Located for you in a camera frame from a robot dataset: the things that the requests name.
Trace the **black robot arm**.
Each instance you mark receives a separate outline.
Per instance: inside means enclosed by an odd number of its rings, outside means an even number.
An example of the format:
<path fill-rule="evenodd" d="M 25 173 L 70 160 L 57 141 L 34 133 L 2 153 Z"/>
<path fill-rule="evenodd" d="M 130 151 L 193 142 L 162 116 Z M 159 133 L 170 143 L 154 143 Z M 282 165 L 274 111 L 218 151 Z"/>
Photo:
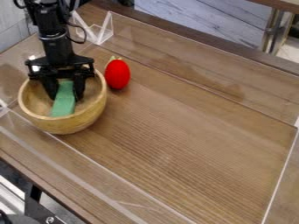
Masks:
<path fill-rule="evenodd" d="M 95 76 L 95 60 L 78 55 L 73 48 L 73 42 L 79 45 L 86 43 L 86 29 L 70 21 L 71 8 L 66 0 L 23 0 L 23 4 L 14 0 L 14 4 L 29 11 L 45 50 L 43 57 L 25 62 L 30 79 L 42 82 L 53 100 L 59 92 L 59 79 L 70 79 L 79 101 L 85 95 L 86 80 Z"/>

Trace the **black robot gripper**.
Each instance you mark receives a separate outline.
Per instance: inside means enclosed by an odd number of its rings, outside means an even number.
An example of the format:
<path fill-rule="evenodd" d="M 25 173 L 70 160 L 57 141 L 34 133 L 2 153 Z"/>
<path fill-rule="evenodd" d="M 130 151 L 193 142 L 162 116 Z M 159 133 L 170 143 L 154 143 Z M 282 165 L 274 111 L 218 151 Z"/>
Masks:
<path fill-rule="evenodd" d="M 39 40 L 45 55 L 25 62 L 29 68 L 29 78 L 34 81 L 42 81 L 53 100 L 61 86 L 57 79 L 74 78 L 74 95 L 79 101 L 85 95 L 86 78 L 95 76 L 95 60 L 75 53 L 67 32 L 54 35 L 39 34 Z"/>

